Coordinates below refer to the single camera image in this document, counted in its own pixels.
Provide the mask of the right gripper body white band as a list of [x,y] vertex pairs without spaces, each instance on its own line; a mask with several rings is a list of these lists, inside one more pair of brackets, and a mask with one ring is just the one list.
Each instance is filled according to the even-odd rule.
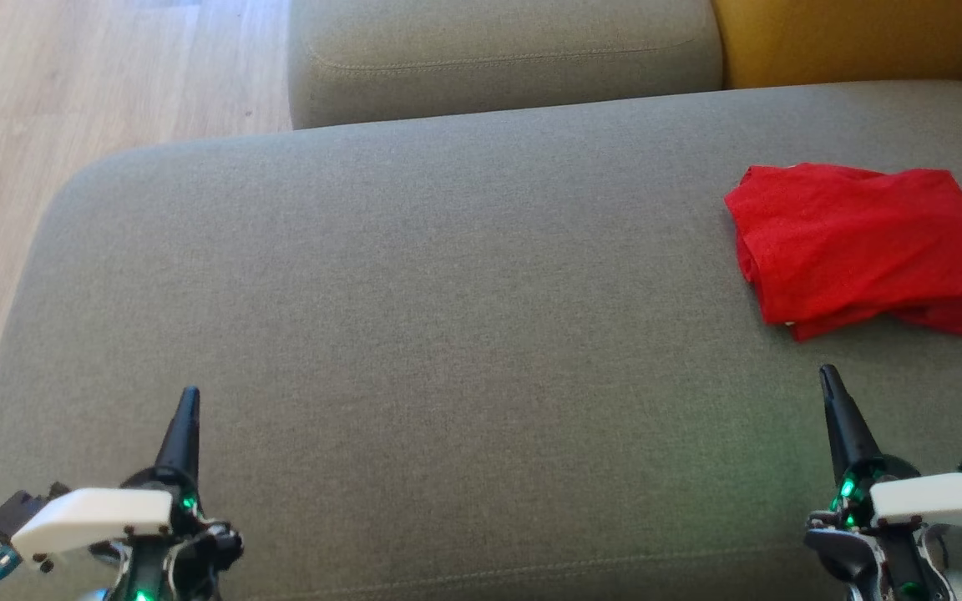
[[915,552],[920,529],[962,528],[962,462],[947,474],[897,477],[905,465],[881,456],[848,469],[829,509],[809,517],[806,547]]

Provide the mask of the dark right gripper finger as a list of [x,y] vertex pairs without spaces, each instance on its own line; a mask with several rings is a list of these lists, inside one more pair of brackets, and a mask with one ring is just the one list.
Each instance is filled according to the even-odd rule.
[[836,366],[820,366],[818,381],[823,395],[833,480],[840,486],[848,469],[877,459],[882,452]]

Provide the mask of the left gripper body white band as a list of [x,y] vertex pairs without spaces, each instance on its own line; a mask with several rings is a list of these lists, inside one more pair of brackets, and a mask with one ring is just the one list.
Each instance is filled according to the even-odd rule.
[[229,522],[203,514],[195,477],[172,467],[142,469],[117,488],[75,488],[46,503],[12,535],[12,547],[23,558],[102,543],[150,544],[213,564],[236,563],[245,550],[243,536]]

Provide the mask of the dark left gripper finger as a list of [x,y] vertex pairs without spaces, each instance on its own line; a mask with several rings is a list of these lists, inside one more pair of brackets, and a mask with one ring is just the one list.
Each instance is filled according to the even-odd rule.
[[158,482],[182,487],[185,491],[198,490],[200,415],[201,392],[198,387],[187,386],[155,460],[154,475]]

